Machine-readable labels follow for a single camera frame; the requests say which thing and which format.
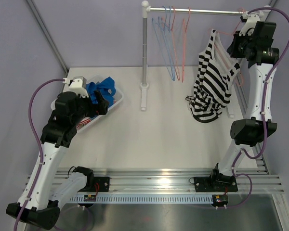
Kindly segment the royal blue tank top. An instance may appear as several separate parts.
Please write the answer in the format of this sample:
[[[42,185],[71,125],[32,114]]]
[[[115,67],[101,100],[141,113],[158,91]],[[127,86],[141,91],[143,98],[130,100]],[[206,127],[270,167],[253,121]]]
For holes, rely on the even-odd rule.
[[[115,81],[111,77],[105,78],[101,82],[89,82],[86,84],[87,93],[93,104],[97,104],[97,97],[94,92],[100,91],[102,97],[109,102],[109,107],[114,104],[114,95],[116,94]]]

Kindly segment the red striped tank top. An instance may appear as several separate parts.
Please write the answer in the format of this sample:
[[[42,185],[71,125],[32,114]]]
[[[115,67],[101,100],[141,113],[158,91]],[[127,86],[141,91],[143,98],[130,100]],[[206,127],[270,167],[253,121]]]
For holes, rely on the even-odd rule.
[[[96,124],[101,119],[104,119],[107,115],[111,114],[122,102],[123,98],[114,100],[114,104],[108,108],[108,112],[106,115],[99,115],[98,118],[95,120],[90,120],[89,117],[83,119],[78,125],[77,125],[77,132],[83,132],[85,129],[89,128],[91,125]]]

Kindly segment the black white striped tank top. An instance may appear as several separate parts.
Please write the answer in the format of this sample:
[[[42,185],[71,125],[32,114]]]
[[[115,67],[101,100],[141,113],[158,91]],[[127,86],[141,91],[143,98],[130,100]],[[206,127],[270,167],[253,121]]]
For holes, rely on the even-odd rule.
[[[186,96],[193,118],[200,123],[217,120],[231,101],[232,84],[240,72],[237,59],[223,47],[215,29],[204,51],[198,54],[198,69],[193,95]]]

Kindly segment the pink hanger of green top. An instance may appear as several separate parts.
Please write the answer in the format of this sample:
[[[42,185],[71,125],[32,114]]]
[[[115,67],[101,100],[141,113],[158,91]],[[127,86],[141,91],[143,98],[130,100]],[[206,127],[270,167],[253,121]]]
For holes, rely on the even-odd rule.
[[[175,17],[176,17],[176,13],[175,13],[175,8],[173,6],[170,7],[171,10],[173,10],[173,18],[172,18],[172,23],[171,23],[171,40],[172,40],[172,48],[173,48],[173,63],[174,63],[174,68],[175,68],[175,73],[176,73],[176,77],[177,80],[180,81],[181,80],[181,74],[180,74],[180,70],[178,67],[178,55],[177,55],[177,51],[176,51],[176,44],[175,44],[175,36],[174,36],[174,22],[175,22]]]

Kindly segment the light blue hanger of teal top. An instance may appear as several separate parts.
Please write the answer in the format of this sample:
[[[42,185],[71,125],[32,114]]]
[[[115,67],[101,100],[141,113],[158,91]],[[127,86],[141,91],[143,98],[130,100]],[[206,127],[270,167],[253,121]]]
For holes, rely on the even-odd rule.
[[[164,46],[164,41],[163,41],[163,38],[162,38],[162,34],[161,34],[161,31],[160,31],[160,29],[159,29],[159,27],[157,25],[158,17],[156,17],[156,18],[153,17],[151,22],[152,22],[153,30],[154,30],[154,33],[155,33],[155,36],[156,36],[156,39],[157,39],[158,47],[159,47],[163,62],[166,61],[168,63],[168,57],[167,57],[166,49],[165,49],[165,46]]]

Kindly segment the teal tank top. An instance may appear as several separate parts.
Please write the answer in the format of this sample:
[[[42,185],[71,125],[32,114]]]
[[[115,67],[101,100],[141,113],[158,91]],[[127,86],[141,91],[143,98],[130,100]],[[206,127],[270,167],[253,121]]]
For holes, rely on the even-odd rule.
[[[89,119],[92,121],[92,120],[95,120],[96,118],[98,118],[98,115],[90,117]]]

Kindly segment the pink hanger of red top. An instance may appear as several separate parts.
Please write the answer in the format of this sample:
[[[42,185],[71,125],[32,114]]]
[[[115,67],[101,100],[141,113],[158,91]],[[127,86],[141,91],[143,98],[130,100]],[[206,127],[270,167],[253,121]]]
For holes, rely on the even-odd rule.
[[[183,19],[183,53],[182,53],[182,78],[181,82],[184,82],[184,77],[185,77],[185,58],[186,58],[186,36],[187,36],[187,29],[188,29],[188,24],[190,20],[190,14],[191,14],[191,9],[188,8],[188,19],[185,20]]]

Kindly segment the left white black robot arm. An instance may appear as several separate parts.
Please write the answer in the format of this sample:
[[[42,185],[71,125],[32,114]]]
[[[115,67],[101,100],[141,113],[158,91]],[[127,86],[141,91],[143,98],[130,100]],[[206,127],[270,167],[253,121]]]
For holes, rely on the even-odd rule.
[[[108,101],[95,90],[97,103],[72,91],[60,93],[48,123],[38,140],[39,155],[22,195],[7,206],[6,214],[45,230],[52,229],[62,207],[78,191],[96,189],[93,170],[76,167],[55,191],[51,190],[59,164],[77,133],[77,125],[86,117],[106,115]]]

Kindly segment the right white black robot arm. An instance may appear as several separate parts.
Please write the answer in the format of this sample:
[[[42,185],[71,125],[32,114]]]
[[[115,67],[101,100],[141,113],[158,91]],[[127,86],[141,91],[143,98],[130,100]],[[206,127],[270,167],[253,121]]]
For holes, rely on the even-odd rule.
[[[217,163],[204,183],[195,181],[195,190],[204,186],[205,192],[237,192],[236,167],[249,150],[258,143],[266,145],[277,124],[272,122],[270,101],[275,68],[279,61],[279,49],[273,48],[276,23],[257,21],[246,31],[236,31],[227,49],[232,58],[245,58],[250,73],[249,102],[245,116],[234,121],[230,135],[232,142],[221,162]]]

